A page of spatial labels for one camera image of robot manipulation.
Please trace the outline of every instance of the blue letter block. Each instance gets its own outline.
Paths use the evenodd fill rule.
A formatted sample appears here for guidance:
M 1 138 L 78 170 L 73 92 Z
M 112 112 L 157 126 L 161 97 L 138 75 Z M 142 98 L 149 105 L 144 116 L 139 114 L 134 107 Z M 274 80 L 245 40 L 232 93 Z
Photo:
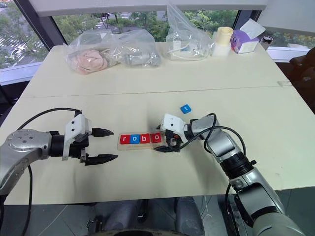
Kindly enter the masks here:
M 187 114 L 188 112 L 191 112 L 191 108 L 188 104 L 181 107 L 181 110 L 184 114 Z
M 139 144 L 140 143 L 140 134 L 131 134 L 130 144 Z

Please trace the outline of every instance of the white container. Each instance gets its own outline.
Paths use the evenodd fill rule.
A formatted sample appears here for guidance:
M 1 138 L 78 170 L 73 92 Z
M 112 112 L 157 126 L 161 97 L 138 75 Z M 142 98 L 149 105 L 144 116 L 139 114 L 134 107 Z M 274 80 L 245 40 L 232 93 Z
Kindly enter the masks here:
M 227 46 L 222 46 L 218 43 L 214 43 L 211 47 L 213 57 L 227 57 L 231 51 L 231 43 Z

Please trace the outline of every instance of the floor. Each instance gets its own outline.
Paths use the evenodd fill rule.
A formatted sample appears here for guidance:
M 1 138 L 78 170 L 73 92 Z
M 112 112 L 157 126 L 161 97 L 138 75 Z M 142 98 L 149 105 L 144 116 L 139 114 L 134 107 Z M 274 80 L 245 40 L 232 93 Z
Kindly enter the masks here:
M 315 187 L 278 191 L 291 217 L 306 236 L 315 236 Z M 206 236 L 227 236 L 218 196 L 196 196 Z M 175 230 L 174 198 L 149 200 L 149 216 L 140 228 Z M 103 202 L 91 205 L 34 205 L 27 236 L 84 236 L 87 222 L 96 215 L 105 219 L 121 202 Z M 5 206 L 1 235 L 20 235 L 27 214 L 27 206 Z

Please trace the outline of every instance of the clear plastic bag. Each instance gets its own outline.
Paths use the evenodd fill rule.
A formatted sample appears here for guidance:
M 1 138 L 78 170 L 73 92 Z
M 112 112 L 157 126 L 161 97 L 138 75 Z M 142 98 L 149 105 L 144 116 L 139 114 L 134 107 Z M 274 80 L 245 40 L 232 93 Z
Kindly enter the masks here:
M 73 70 L 90 74 L 116 65 L 111 54 L 114 36 L 111 30 L 85 31 L 70 45 L 64 44 L 65 60 Z
M 212 39 L 194 26 L 184 13 L 170 1 L 167 4 L 170 29 L 164 55 L 171 60 L 202 60 L 209 55 Z
M 129 66 L 158 66 L 161 58 L 153 36 L 144 29 L 116 34 L 111 54 L 115 61 Z

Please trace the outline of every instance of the red letter block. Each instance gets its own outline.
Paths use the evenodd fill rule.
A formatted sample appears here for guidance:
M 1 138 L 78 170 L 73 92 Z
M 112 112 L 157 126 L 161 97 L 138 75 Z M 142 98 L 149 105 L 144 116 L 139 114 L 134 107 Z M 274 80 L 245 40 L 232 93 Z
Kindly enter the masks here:
M 151 142 L 152 143 L 160 143 L 160 142 L 162 142 L 161 133 L 151 134 Z
M 150 142 L 150 134 L 140 134 L 140 143 L 147 144 Z
M 120 144 L 129 144 L 130 143 L 130 134 L 122 134 L 120 136 Z

